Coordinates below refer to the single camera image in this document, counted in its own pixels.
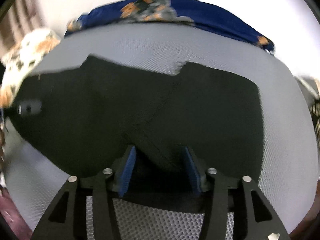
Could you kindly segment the black pants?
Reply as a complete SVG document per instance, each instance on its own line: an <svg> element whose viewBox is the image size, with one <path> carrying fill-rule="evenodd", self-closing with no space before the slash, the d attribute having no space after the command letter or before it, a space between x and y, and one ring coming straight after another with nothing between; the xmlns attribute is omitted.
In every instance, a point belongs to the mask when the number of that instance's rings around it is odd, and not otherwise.
<svg viewBox="0 0 320 240"><path fill-rule="evenodd" d="M23 139L61 170L82 178L137 149L126 199L157 208L200 208L187 174L189 146L225 176L260 175L264 128L250 80L193 62L177 75L89 56L75 69L31 76L15 103L39 100L39 114L11 114Z"/></svg>

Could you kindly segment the grey mesh mattress cover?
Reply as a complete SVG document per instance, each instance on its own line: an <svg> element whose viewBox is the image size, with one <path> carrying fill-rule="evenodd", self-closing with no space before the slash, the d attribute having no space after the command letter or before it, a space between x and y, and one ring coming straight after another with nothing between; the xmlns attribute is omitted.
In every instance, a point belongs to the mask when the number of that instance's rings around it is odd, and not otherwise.
<svg viewBox="0 0 320 240"><path fill-rule="evenodd" d="M79 68L89 56L172 76L193 62L252 81L259 90L264 128L260 175L252 179L288 234L308 213L319 177L316 136L304 96L282 62L253 45L189 26L115 24L62 39L26 78ZM17 95L10 107L1 107L7 141L4 173L12 200L34 231L63 184L76 175L61 170L16 131L11 114L29 116L42 109L35 99L15 103ZM193 190L200 208L188 212L139 204L126 194L113 199L120 239L200 239L204 195ZM86 224L87 239L95 239L91 196L86 198Z"/></svg>

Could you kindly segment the black white striped knit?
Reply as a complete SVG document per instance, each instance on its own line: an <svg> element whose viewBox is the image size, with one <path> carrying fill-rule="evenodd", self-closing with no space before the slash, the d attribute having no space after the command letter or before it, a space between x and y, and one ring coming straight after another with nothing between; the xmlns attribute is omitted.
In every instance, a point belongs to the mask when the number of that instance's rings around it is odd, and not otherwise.
<svg viewBox="0 0 320 240"><path fill-rule="evenodd" d="M320 143L320 103L316 100L314 104L310 107L310 115L312 118L312 123L315 129L317 144Z"/></svg>

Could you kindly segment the white patterned cloth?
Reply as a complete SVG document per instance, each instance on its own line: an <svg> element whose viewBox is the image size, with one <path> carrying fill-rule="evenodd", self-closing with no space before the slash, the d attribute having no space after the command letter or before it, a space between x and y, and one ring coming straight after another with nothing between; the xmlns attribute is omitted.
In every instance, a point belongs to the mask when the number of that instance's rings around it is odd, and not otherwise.
<svg viewBox="0 0 320 240"><path fill-rule="evenodd" d="M316 100L319 100L319 80L309 76L295 76L295 80L310 108Z"/></svg>

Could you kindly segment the white floral pillow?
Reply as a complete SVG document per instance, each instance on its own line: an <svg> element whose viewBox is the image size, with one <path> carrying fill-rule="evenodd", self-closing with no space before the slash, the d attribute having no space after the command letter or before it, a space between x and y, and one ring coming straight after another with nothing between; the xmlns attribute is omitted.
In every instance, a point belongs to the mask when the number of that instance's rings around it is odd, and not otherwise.
<svg viewBox="0 0 320 240"><path fill-rule="evenodd" d="M23 80L60 42L61 38L53 30L37 28L1 58L5 66L1 82L2 108L10 107Z"/></svg>

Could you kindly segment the blue floral blanket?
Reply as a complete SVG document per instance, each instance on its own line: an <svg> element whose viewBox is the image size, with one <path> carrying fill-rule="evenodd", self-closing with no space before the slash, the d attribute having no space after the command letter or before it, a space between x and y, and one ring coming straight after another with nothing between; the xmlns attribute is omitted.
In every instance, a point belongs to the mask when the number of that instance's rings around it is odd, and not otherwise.
<svg viewBox="0 0 320 240"><path fill-rule="evenodd" d="M186 24L274 53L274 43L226 9L198 0L123 0L94 8L67 23L65 35L116 23Z"/></svg>

